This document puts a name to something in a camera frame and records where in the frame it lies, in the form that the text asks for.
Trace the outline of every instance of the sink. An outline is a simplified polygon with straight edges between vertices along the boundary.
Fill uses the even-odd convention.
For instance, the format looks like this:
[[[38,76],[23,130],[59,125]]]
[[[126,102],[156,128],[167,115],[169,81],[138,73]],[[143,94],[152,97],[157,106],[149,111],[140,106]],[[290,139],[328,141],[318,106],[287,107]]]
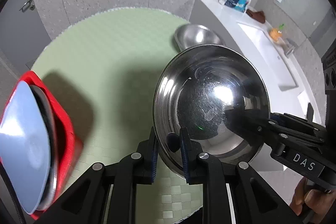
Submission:
[[[241,23],[238,23],[238,25],[253,42],[267,65],[274,72],[280,90],[286,91],[296,88],[298,85],[295,82],[293,75],[267,34],[259,28]]]

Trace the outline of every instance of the gray door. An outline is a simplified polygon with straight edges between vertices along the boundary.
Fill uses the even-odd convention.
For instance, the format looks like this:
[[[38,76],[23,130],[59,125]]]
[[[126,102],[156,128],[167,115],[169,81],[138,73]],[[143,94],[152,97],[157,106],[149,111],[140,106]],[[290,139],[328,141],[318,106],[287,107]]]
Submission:
[[[31,68],[50,41],[34,0],[7,1],[0,12],[0,49],[19,73]]]

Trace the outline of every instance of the green tablecloth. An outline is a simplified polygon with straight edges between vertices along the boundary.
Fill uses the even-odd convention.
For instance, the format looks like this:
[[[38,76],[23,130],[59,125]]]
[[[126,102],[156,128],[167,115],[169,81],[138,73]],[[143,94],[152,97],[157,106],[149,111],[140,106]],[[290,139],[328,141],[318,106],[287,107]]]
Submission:
[[[71,26],[42,52],[32,70],[84,142],[66,188],[93,163],[118,162],[148,138],[155,86],[184,23],[160,10],[110,10]],[[159,159],[154,185],[138,186],[136,223],[174,223],[201,205],[202,186],[186,185]]]

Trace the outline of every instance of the brown cloth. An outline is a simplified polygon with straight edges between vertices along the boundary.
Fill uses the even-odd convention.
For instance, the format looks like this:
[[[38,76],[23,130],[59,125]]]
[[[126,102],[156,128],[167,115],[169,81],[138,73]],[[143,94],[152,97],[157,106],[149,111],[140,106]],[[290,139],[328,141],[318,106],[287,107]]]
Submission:
[[[253,12],[250,9],[247,9],[246,13],[260,23],[266,22],[264,11]]]

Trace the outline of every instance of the shiny metal bowl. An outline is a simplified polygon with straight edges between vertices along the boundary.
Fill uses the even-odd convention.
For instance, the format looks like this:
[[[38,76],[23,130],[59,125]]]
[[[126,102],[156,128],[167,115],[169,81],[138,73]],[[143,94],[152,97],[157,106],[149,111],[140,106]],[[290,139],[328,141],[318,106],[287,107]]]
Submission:
[[[218,35],[202,25],[182,25],[176,29],[174,37],[181,51],[199,44],[224,45]]]
[[[265,85],[247,59],[213,44],[181,52],[162,72],[153,102],[163,161],[183,176],[180,150],[172,151],[170,143],[182,126],[203,151],[221,161],[251,161],[263,143],[242,137],[246,132],[239,125],[245,115],[269,118]]]

